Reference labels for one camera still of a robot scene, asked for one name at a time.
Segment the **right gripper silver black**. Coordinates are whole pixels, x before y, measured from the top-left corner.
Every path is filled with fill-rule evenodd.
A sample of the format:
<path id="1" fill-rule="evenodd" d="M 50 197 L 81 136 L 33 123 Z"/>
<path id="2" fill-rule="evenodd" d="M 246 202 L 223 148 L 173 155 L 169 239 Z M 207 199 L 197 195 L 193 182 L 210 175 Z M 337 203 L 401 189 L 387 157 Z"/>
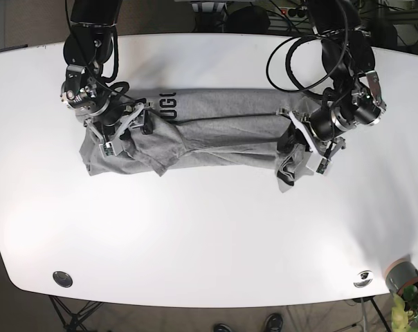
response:
<path id="1" fill-rule="evenodd" d="M 139 129 L 143 135 L 154 132 L 150 111 L 152 102 L 142 99 L 134 104 L 126 102 L 106 111 L 104 117 L 90 117 L 84 126 L 98 139 L 103 156 L 118 156 L 123 151 L 123 142 L 131 140 L 131 130 Z"/>

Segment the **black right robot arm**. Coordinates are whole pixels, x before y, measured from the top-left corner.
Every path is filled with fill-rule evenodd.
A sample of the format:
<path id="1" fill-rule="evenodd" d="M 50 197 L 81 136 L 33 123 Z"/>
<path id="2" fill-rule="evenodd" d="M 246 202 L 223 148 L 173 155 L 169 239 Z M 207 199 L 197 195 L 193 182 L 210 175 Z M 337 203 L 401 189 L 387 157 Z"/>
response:
<path id="1" fill-rule="evenodd" d="M 129 83 L 117 81 L 116 24 L 121 1 L 75 1 L 65 8 L 69 36 L 64 42 L 65 81 L 60 100 L 74 110 L 96 137 L 102 155 L 117 156 L 132 129 L 150 135 L 152 103 L 128 96 Z"/>

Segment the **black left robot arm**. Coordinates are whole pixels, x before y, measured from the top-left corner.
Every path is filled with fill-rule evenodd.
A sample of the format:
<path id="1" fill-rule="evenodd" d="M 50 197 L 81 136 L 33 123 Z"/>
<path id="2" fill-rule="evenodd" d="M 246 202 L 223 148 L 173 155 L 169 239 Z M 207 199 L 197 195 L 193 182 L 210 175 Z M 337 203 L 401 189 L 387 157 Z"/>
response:
<path id="1" fill-rule="evenodd" d="M 298 92 L 320 106 L 315 111 L 290 110 L 279 114 L 290 119 L 288 131 L 278 141 L 278 167 L 281 180 L 293 182 L 305 174 L 324 174 L 332 156 L 346 148 L 343 134 L 358 125 L 377 124 L 386 110 L 381 95 L 369 33 L 361 25 L 351 1 L 306 1 L 313 34 L 297 40 L 287 51 L 285 70 Z M 311 41 L 322 46 L 322 65 L 332 86 L 322 93 L 304 86 L 295 77 L 291 59 L 295 51 Z"/>

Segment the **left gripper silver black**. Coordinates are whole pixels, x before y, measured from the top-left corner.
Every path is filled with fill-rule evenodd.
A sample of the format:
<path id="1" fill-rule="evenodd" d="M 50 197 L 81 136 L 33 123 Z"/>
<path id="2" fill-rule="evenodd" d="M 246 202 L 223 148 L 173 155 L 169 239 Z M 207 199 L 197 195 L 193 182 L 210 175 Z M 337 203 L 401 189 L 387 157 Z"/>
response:
<path id="1" fill-rule="evenodd" d="M 281 108 L 277 114 L 290 121 L 288 129 L 277 142 L 280 176 L 327 175 L 332 157 L 346 148 L 345 139 L 319 138 L 311 127 L 309 115 Z"/>

